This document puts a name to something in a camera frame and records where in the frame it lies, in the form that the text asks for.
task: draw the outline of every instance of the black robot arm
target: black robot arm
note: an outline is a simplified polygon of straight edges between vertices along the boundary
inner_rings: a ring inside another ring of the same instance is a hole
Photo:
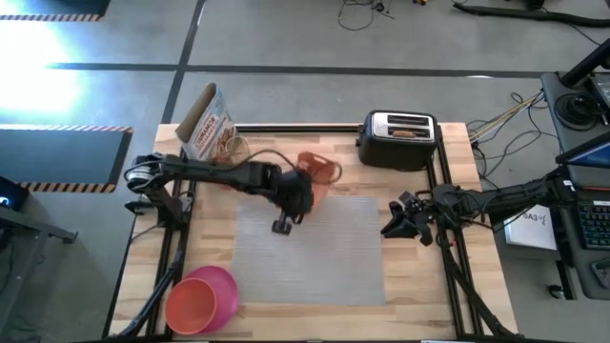
[[[272,231],[289,234],[292,228],[287,219],[299,224],[303,215],[309,212],[314,203],[312,180],[308,173],[300,170],[282,172],[277,164],[245,161],[233,167],[218,166],[211,162],[194,161],[175,155],[153,153],[135,158],[133,166],[125,171],[128,188],[135,193],[144,194],[157,208],[157,225],[170,231],[188,229],[188,215],[193,201],[187,196],[171,196],[165,188],[171,181],[189,180],[227,185],[247,194],[261,195],[281,209],[279,219],[274,221]],[[133,206],[126,206],[133,211]],[[159,306],[161,297],[180,273],[184,264],[187,234],[181,234],[173,262],[159,280],[151,297],[140,312],[117,336],[106,341],[121,342],[137,336],[147,320]]]
[[[484,214],[490,214],[499,222],[535,205],[550,208],[568,205],[574,196],[564,185],[563,175],[562,169],[557,169],[541,179],[485,192],[440,185],[432,191],[430,211],[434,218],[444,220],[451,229],[471,224]]]
[[[282,173],[277,164],[245,161],[233,167],[180,158],[159,153],[138,156],[125,173],[128,188],[145,194],[158,210],[158,222],[165,226],[182,221],[183,203],[172,198],[165,185],[174,180],[189,180],[229,186],[247,194],[261,195],[281,209],[272,225],[274,232],[289,234],[287,218],[299,224],[314,203],[312,180],[305,171]]]
[[[453,185],[439,185],[431,192],[405,192],[399,198],[404,208],[397,202],[390,203],[393,219],[381,233],[386,238],[415,238],[420,235],[421,243],[427,246],[433,242],[428,224],[436,221],[436,242],[448,272],[464,290],[490,331],[498,336],[511,336],[514,334],[493,315],[453,258],[447,230],[462,230],[474,224],[479,216],[483,221],[486,213],[501,222],[535,205],[551,208],[569,205],[574,195],[564,185],[563,175],[562,169],[557,169],[526,184],[485,192],[465,191]]]

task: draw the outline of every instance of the monitor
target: monitor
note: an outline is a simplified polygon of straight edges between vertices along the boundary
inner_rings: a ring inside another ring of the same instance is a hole
[[[610,132],[560,154],[556,162],[563,165],[610,169]]]

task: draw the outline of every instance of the wooden table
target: wooden table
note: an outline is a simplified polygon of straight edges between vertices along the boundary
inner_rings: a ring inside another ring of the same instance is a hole
[[[479,189],[478,174],[466,128],[462,123],[441,124],[454,184]],[[161,125],[154,150],[179,153],[176,125]],[[251,151],[275,149],[292,160],[300,151],[313,151],[338,161],[343,177],[329,195],[361,195],[377,199],[379,228],[388,222],[388,203],[404,191],[427,190],[425,171],[399,172],[362,165],[353,133],[248,133]],[[277,157],[261,157],[287,167]],[[437,180],[442,183],[437,164]],[[236,234],[235,207],[247,195],[223,190],[218,185],[198,184],[184,274],[208,264],[231,269]],[[155,215],[140,216],[133,234],[155,223]],[[470,227],[464,231],[475,286],[492,312],[511,331],[516,323],[490,230]],[[139,237],[130,247],[110,333],[119,333],[137,314],[151,294],[163,231]],[[324,339],[399,340],[455,338],[440,249],[424,247],[414,239],[385,239],[382,243],[386,304],[384,306],[329,306],[278,303],[244,303],[237,316],[222,331],[207,339]],[[460,295],[467,332],[467,303]]]

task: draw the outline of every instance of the concrete floor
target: concrete floor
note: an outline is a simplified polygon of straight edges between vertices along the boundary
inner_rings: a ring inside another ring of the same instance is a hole
[[[519,6],[517,0],[470,3]],[[133,126],[129,161],[151,150],[164,112],[173,114],[166,116],[168,122],[179,122],[212,81],[225,93],[237,122],[358,122],[373,109],[426,111],[439,121],[467,122],[506,111],[514,104],[511,91],[528,96],[540,83],[449,77],[450,71],[565,71],[595,47],[561,24],[468,16],[441,0],[426,7],[396,0],[391,11],[396,19],[377,15],[359,32],[336,23],[339,0],[208,0],[193,50],[183,55],[196,4],[112,0],[98,23],[0,22],[0,123]],[[610,14],[601,0],[550,0],[547,8],[591,17]],[[366,14],[363,8],[350,9],[344,17],[357,25]],[[610,35],[610,30],[583,30],[598,41]],[[186,72],[176,85],[176,70],[184,65],[175,65],[181,60],[202,70],[238,65],[440,72],[435,77]],[[63,70],[45,68],[49,63],[60,63]],[[172,94],[177,94],[175,110],[165,111]],[[533,115],[544,130],[553,131],[547,111]],[[518,117],[484,151],[501,153],[512,137],[532,128],[525,116]],[[557,142],[543,137],[506,158],[491,179],[507,186],[539,177],[554,167],[557,152]],[[523,163],[534,159],[538,163]],[[73,246],[49,245],[29,286],[21,327],[35,329],[44,342],[99,338],[133,222],[123,209],[131,199],[122,184],[113,194],[32,195],[27,212],[80,235]],[[499,247],[500,255],[507,255],[505,249]],[[522,333],[607,341],[610,329],[603,323],[610,303],[581,293],[578,301],[551,299],[544,287],[559,280],[552,261],[502,257],[502,268]]]

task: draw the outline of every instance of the toaster slot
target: toaster slot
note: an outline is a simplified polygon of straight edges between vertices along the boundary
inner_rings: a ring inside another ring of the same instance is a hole
[[[430,131],[425,129],[388,127],[388,135],[402,138],[430,138]]]
[[[428,118],[413,115],[388,115],[388,124],[428,126]]]

